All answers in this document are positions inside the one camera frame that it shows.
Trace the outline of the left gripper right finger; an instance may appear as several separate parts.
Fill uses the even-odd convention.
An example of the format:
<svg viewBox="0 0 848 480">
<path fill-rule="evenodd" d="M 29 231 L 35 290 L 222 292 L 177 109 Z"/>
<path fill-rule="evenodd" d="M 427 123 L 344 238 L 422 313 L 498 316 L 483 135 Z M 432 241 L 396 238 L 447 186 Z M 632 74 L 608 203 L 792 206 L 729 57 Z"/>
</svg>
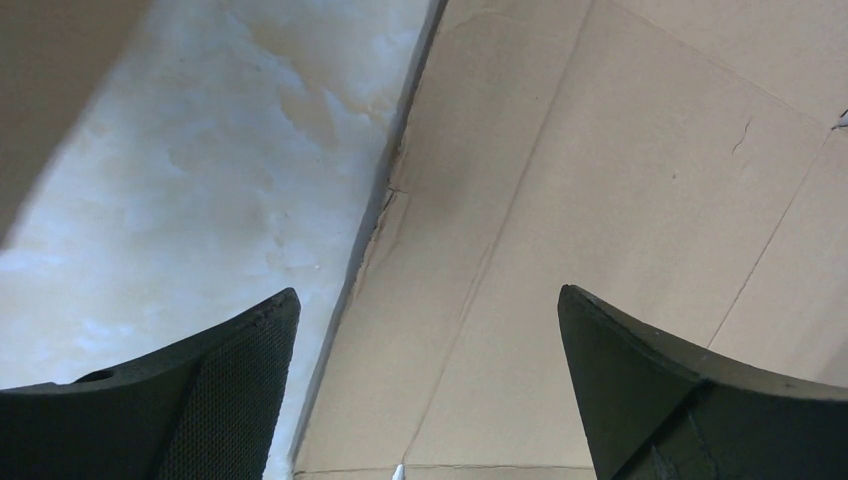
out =
<svg viewBox="0 0 848 480">
<path fill-rule="evenodd" d="M 566 285 L 563 348 L 600 479 L 843 479 L 847 391 L 709 351 Z"/>
</svg>

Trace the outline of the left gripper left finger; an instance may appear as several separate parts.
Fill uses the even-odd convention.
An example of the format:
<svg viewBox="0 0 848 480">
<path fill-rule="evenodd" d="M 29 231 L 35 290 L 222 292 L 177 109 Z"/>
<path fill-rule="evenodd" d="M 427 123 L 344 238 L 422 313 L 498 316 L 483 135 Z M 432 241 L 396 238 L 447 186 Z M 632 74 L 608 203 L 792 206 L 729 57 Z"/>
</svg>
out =
<svg viewBox="0 0 848 480">
<path fill-rule="evenodd" d="M 259 479 L 299 323 L 287 288 L 68 384 L 1 393 L 5 479 Z"/>
</svg>

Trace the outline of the large cardboard box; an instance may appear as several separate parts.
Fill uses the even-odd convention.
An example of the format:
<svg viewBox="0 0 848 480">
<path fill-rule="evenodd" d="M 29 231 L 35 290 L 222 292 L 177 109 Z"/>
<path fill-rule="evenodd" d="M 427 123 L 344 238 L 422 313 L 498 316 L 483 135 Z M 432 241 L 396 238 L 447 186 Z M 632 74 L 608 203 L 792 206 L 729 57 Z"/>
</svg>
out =
<svg viewBox="0 0 848 480">
<path fill-rule="evenodd" d="M 299 479 L 589 479 L 565 284 L 847 381 L 843 1 L 449 1 Z"/>
</svg>

